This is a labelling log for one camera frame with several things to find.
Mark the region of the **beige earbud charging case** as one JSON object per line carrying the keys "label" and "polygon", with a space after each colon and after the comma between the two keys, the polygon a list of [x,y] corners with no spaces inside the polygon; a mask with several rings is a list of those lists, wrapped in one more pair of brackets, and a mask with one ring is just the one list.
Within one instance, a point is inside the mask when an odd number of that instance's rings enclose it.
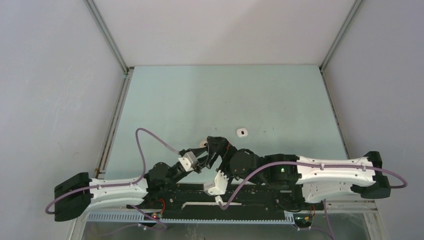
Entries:
{"label": "beige earbud charging case", "polygon": [[203,148],[203,147],[205,147],[207,145],[207,141],[202,141],[202,142],[200,142],[200,144],[199,144],[199,146],[201,147],[201,148]]}

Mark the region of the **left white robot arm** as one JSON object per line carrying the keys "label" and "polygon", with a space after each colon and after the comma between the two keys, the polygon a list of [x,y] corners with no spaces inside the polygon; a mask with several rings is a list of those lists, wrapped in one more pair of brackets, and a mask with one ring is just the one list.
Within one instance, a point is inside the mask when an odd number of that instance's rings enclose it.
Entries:
{"label": "left white robot arm", "polygon": [[224,159],[225,152],[212,146],[183,149],[173,166],[158,162],[135,178],[104,180],[80,172],[54,187],[54,200],[45,212],[53,215],[55,222],[66,222],[106,207],[153,208],[180,180],[190,173],[201,173],[203,168],[211,169],[217,159]]}

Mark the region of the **white earbud charging case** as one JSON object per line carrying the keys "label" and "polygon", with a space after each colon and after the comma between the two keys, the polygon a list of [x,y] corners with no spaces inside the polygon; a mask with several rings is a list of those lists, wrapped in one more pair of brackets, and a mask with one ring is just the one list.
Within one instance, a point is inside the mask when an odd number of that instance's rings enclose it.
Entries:
{"label": "white earbud charging case", "polygon": [[236,130],[236,135],[239,137],[239,138],[244,138],[244,137],[247,137],[248,136],[248,134],[249,134],[249,132],[248,132],[248,130],[246,129],[246,128],[238,128],[237,130]]}

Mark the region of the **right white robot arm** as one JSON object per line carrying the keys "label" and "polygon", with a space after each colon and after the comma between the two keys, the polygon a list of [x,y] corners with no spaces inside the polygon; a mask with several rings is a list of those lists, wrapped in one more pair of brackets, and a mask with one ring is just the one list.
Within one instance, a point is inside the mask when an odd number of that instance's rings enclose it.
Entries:
{"label": "right white robot arm", "polygon": [[216,177],[204,184],[204,191],[219,198],[232,180],[291,191],[291,204],[304,209],[328,197],[359,195],[363,199],[385,199],[391,195],[389,179],[378,169],[377,151],[348,160],[316,159],[293,154],[258,156],[249,149],[237,149],[224,137],[209,136],[200,144],[207,152],[206,167],[221,158]]}

